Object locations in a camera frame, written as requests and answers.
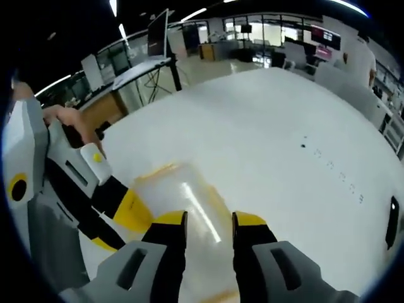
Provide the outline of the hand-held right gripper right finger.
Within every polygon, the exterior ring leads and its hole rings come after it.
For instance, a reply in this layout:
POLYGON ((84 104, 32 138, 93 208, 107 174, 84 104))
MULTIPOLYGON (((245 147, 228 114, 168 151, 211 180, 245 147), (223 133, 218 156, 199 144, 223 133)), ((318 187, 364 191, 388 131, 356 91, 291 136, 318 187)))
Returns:
POLYGON ((232 214, 233 267, 241 302, 358 302, 323 280, 321 269, 259 216, 232 214))

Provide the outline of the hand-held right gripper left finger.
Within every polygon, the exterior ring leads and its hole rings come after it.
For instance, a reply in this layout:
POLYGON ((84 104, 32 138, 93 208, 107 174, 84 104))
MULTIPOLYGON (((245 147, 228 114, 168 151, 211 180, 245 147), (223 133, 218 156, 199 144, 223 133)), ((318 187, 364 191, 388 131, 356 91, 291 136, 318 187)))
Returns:
POLYGON ((140 241, 102 261, 96 277, 60 293, 63 302, 178 302, 186 266, 187 212, 159 216, 140 241))

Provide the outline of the person's left hand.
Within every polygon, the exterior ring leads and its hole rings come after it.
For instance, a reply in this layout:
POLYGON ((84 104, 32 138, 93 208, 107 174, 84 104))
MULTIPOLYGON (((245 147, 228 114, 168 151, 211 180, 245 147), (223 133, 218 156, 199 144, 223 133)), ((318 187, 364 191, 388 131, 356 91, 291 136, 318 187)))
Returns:
POLYGON ((70 130, 74 129, 73 137, 75 139, 77 136, 80 137, 77 141, 78 147, 94 143, 102 155, 106 157, 97 133, 85 122, 79 110, 70 107, 62 107, 61 105, 53 105, 45 108, 43 113, 46 124, 50 124, 53 120, 58 120, 63 126, 66 126, 70 130))

